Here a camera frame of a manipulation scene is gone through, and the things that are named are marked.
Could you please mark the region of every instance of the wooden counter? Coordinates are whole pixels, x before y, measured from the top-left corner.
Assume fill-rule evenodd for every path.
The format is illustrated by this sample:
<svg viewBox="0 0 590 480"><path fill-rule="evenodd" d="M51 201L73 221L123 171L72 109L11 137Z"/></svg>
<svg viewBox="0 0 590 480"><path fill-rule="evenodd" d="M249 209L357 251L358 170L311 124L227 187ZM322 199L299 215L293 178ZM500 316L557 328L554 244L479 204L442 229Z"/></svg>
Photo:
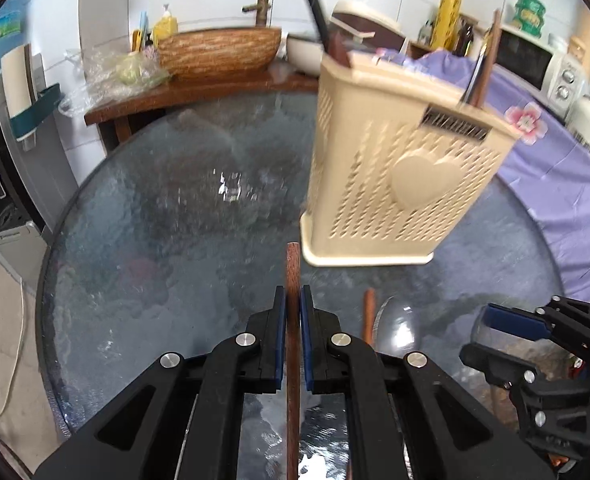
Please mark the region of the wooden counter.
<svg viewBox="0 0 590 480"><path fill-rule="evenodd" d="M273 76L286 65L287 63L283 61L275 61L264 72L248 73L226 79L181 80L173 78L163 85L125 101L94 108L86 113L84 120L88 126L91 124L102 126L113 121L115 135L117 135L118 143L121 144L128 140L132 133L136 133L147 122L150 122L146 118L144 120L130 120L130 116L131 119L135 115L141 117L144 115L143 112L164 110L196 101L218 99L240 92L317 92L318 81L316 78L299 73L291 73L281 79ZM149 114L149 116L152 121L159 118L160 113Z"/></svg>

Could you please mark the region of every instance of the white microwave oven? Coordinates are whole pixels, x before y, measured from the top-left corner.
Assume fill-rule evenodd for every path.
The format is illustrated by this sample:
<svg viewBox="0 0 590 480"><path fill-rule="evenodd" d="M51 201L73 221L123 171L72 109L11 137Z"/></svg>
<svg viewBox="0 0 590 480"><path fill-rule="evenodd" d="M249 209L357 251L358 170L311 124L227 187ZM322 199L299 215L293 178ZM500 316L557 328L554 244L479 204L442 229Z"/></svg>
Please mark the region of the white microwave oven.
<svg viewBox="0 0 590 480"><path fill-rule="evenodd" d="M587 89L584 68L574 56L510 25L502 25L496 63L504 76L562 120Z"/></svg>

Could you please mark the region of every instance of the glass tabletop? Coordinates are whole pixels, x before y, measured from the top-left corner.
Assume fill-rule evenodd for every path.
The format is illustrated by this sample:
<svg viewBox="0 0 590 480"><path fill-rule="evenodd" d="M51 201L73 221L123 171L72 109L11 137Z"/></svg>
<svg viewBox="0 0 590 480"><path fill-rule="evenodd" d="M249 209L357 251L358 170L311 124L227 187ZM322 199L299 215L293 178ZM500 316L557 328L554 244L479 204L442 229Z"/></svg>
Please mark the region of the glass tabletop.
<svg viewBox="0 0 590 480"><path fill-rule="evenodd" d="M211 351L272 305L299 240L316 96L243 94L174 111L92 174L56 232L38 297L38 352L71 431L161 354ZM317 308L360 333L377 291L376 349L424 351L475 391L457 354L493 301L532 310L561 290L540 232L494 179L425 266L314 268ZM302 397L301 452L344 478L341 396ZM238 478L284 472L285 398L246 396Z"/></svg>

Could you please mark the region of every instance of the teal strap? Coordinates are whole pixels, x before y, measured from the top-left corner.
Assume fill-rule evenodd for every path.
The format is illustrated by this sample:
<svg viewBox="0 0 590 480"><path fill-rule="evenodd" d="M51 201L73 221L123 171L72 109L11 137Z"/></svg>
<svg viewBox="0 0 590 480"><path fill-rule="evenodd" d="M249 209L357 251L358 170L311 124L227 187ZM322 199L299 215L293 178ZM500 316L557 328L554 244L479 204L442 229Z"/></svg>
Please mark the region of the teal strap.
<svg viewBox="0 0 590 480"><path fill-rule="evenodd" d="M24 140L31 131L35 130L45 118L54 112L63 97L59 83L41 91L38 100L32 106L10 120L16 140L18 142Z"/></svg>

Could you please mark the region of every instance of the pink flower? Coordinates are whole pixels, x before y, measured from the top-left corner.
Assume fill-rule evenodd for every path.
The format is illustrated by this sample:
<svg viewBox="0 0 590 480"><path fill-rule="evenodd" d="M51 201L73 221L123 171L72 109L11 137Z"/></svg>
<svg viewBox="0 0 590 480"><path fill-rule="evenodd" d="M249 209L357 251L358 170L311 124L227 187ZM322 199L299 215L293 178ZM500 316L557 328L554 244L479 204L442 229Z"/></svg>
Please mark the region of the pink flower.
<svg viewBox="0 0 590 480"><path fill-rule="evenodd" d="M541 108L535 103L528 103L523 109L511 106L505 113L506 120L515 126L521 134L521 140L526 144L535 144L548 131L548 125L539 119Z"/></svg>

